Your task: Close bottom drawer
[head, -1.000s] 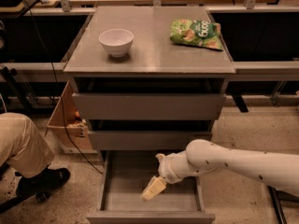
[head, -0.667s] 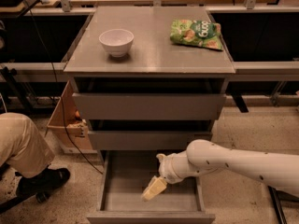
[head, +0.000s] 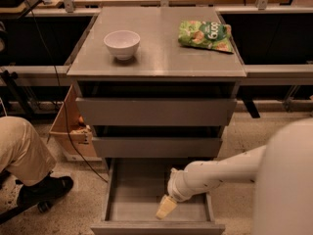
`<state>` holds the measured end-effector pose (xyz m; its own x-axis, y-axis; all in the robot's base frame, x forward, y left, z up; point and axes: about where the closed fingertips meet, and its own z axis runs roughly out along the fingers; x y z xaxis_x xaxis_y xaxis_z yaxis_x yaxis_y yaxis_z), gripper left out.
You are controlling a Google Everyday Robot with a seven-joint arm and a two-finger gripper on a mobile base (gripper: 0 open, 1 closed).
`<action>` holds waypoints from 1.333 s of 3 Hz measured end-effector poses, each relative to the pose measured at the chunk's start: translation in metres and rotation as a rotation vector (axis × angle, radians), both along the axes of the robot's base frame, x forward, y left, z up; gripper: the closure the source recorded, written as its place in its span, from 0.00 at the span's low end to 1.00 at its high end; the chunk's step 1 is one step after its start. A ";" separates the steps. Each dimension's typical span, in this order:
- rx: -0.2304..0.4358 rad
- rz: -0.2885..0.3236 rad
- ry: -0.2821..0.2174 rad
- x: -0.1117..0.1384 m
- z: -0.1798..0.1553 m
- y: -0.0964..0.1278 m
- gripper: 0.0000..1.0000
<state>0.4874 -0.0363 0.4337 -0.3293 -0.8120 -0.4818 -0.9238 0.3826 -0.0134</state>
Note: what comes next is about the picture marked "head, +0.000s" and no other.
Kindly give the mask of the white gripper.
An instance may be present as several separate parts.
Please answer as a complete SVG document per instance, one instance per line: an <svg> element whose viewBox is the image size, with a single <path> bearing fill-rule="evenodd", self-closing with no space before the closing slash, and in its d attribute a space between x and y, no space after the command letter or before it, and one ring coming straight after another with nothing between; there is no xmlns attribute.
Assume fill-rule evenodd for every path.
<svg viewBox="0 0 313 235"><path fill-rule="evenodd" d="M156 211L157 219L164 219L177 207L177 202L185 202L190 200L195 193L186 184L184 180L185 172L172 168L167 183L167 192L169 196L164 195L159 203Z"/></svg>

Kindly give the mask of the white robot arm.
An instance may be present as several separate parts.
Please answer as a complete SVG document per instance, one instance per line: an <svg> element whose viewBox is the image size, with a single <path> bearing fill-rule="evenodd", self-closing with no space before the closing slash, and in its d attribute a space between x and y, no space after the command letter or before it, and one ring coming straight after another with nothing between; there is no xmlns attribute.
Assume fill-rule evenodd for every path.
<svg viewBox="0 0 313 235"><path fill-rule="evenodd" d="M279 129L266 145L222 161L173 168L156 217L226 182L255 183L251 235L312 235L313 118Z"/></svg>

